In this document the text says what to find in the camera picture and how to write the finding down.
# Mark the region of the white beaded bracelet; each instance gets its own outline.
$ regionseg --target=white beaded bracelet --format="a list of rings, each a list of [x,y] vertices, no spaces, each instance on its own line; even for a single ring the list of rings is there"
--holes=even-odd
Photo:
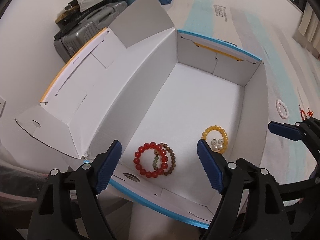
[[[282,106],[285,110],[285,115],[284,113],[282,113],[280,106]],[[278,99],[276,101],[276,108],[278,111],[278,114],[280,115],[280,117],[282,119],[288,119],[289,118],[289,109],[287,108],[287,106],[284,104],[284,102],[282,102],[280,99]]]

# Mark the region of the white cardboard box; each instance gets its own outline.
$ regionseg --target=white cardboard box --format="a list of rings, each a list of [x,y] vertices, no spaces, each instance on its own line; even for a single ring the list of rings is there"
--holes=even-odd
[[[137,0],[16,121],[73,158],[93,160],[119,140],[124,151],[110,184],[162,214],[207,228],[220,195],[202,168],[197,142],[204,129],[221,126],[229,137],[227,161],[260,164],[268,126],[265,68],[227,42],[176,30],[157,0]],[[208,142],[213,137],[219,134],[211,132]],[[169,176],[147,179],[135,170],[134,153],[152,141],[176,154]],[[140,159],[151,171],[152,150]]]

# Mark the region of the screw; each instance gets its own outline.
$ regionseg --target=screw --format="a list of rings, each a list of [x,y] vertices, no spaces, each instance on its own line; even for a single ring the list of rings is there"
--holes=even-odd
[[[58,170],[57,169],[54,169],[54,170],[52,170],[51,172],[50,172],[50,174],[52,175],[52,176],[55,176],[55,175],[57,175],[58,174]]]
[[[230,168],[230,169],[235,169],[236,167],[237,167],[237,164],[235,164],[235,163],[228,163],[228,167]]]
[[[90,167],[91,167],[90,163],[85,163],[85,164],[82,165],[82,169],[83,170],[88,170],[88,169],[90,169]]]
[[[267,175],[269,173],[269,171],[265,168],[262,168],[260,171],[263,175]]]

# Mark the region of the blue gripper pad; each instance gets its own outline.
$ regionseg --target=blue gripper pad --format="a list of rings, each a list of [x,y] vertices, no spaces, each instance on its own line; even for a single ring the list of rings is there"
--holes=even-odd
[[[221,194],[225,188],[223,185],[223,172],[212,157],[211,153],[214,152],[206,144],[205,140],[198,141],[197,153],[212,188],[218,190],[219,194]]]
[[[92,162],[93,166],[95,166],[95,163],[99,163],[99,166],[95,167],[95,174],[98,179],[95,189],[98,194],[100,194],[102,190],[107,188],[111,176],[120,160],[121,154],[121,143],[115,140],[106,153],[97,155],[97,157]]]
[[[299,141],[302,139],[299,128],[287,123],[282,124],[271,121],[268,125],[268,129],[271,133],[290,139],[292,141]]]

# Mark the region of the bead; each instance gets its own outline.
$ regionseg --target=bead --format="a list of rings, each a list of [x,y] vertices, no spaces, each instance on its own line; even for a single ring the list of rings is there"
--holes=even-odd
[[[145,144],[143,145],[143,147],[144,147],[145,150],[148,150],[148,149],[150,148],[150,144],[145,143]]]
[[[155,149],[157,144],[155,142],[151,142],[149,145],[150,149]]]
[[[135,153],[134,153],[134,156],[135,156],[136,158],[140,158],[140,157],[141,157],[141,153],[140,153],[140,152],[135,152]]]
[[[168,168],[167,163],[161,163],[161,168],[164,170],[167,169]]]
[[[147,171],[146,171],[145,169],[141,169],[141,170],[140,170],[140,174],[141,174],[141,175],[145,175],[146,173],[147,173]]]
[[[213,140],[211,141],[211,145],[212,145],[212,146],[215,146],[215,145],[217,145],[217,144],[218,144],[218,142],[217,142],[216,139],[213,139]]]
[[[143,147],[143,146],[140,146],[140,147],[138,148],[138,151],[139,151],[140,153],[143,153],[143,152],[144,152],[144,147]]]
[[[146,177],[147,177],[147,178],[151,178],[151,177],[152,177],[151,171],[147,171],[147,172],[146,172]]]
[[[151,173],[151,176],[153,178],[157,178],[159,176],[159,174],[158,174],[158,172],[154,171],[154,172]]]
[[[167,161],[168,161],[168,157],[167,156],[162,156],[162,158],[161,158],[161,161],[163,162],[163,163],[166,163]]]
[[[160,155],[161,155],[161,156],[165,156],[165,155],[167,155],[166,150],[161,150],[161,151],[160,151]]]
[[[157,149],[158,151],[160,151],[160,150],[162,149],[162,146],[161,146],[160,144],[157,144],[157,145],[156,145],[156,149]]]
[[[164,174],[164,170],[161,169],[161,168],[159,168],[159,169],[158,169],[158,174],[159,174],[159,175],[163,175],[163,174]]]

